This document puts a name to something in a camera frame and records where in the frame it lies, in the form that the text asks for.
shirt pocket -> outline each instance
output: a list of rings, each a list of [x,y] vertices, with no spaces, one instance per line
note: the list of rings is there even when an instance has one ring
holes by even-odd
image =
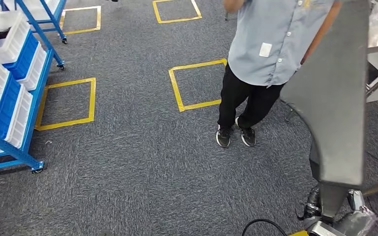
[[[321,24],[328,12],[334,0],[305,0],[309,1],[309,6],[307,7],[307,25],[308,24]]]

person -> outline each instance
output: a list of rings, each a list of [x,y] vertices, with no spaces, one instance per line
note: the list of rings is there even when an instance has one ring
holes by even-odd
[[[338,0],[224,0],[238,11],[222,82],[216,140],[228,147],[232,126],[249,147],[256,144],[252,126],[262,121],[284,84],[316,48],[338,14]],[[236,108],[247,100],[244,112]]]

blue metal rack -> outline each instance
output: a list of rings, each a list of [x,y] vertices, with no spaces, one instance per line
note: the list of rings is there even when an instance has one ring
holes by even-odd
[[[53,24],[54,28],[43,29],[43,32],[57,31],[60,35],[60,38],[62,39],[62,42],[64,44],[67,44],[67,37],[63,33],[62,29],[59,26],[60,17],[62,16],[64,6],[66,5],[66,0],[60,0],[59,5],[57,6],[54,14],[51,12],[48,5],[45,3],[45,0],[40,0],[40,2],[43,5],[47,14],[49,15],[50,19],[49,20],[40,20],[40,21],[36,21],[36,22],[38,24],[49,24],[49,23]],[[14,3],[15,3],[14,4],[15,9],[16,9],[17,8],[17,4],[16,4],[17,0],[14,0]],[[1,4],[2,11],[8,10],[8,7],[5,5],[5,3],[3,3],[3,0],[0,0],[0,4]]]
[[[30,11],[26,8],[25,4],[22,0],[15,0],[16,3],[19,4],[25,15],[28,17],[30,23],[34,26],[37,30],[37,33],[40,35],[41,39],[47,46],[47,58],[44,63],[43,70],[41,72],[37,88],[34,91],[30,91],[33,96],[30,114],[27,121],[27,127],[24,135],[24,141],[21,148],[16,148],[10,143],[6,142],[5,140],[0,138],[0,156],[12,156],[15,160],[2,162],[0,163],[1,168],[7,168],[17,165],[28,165],[31,167],[33,173],[40,173],[43,170],[44,162],[37,161],[31,155],[28,154],[32,133],[34,131],[35,120],[37,118],[38,108],[40,106],[40,101],[43,95],[44,87],[47,82],[48,72],[50,70],[51,62],[53,58],[57,61],[57,67],[60,69],[64,69],[64,62],[61,60],[59,55],[57,54],[56,50],[53,48],[51,43],[48,41],[47,37],[44,35],[44,31],[38,25],[38,22],[32,17]]]

blue plastic bin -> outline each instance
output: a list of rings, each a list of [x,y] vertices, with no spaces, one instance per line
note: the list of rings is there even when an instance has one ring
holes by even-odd
[[[38,46],[38,40],[34,37],[31,30],[27,34],[24,45],[20,51],[16,62],[6,63],[3,66],[8,69],[16,80],[24,79],[27,76],[32,58]]]
[[[8,81],[3,90],[0,100],[0,138],[5,139],[11,124],[12,115],[14,113],[15,104],[17,103],[18,94],[21,85],[14,79],[12,73],[9,73]]]

gray robotic panel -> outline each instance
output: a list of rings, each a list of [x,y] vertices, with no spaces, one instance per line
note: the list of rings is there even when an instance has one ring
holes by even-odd
[[[360,188],[365,169],[370,9],[366,0],[342,2],[330,31],[281,93],[313,136],[311,168],[329,216],[335,215],[348,189]]]

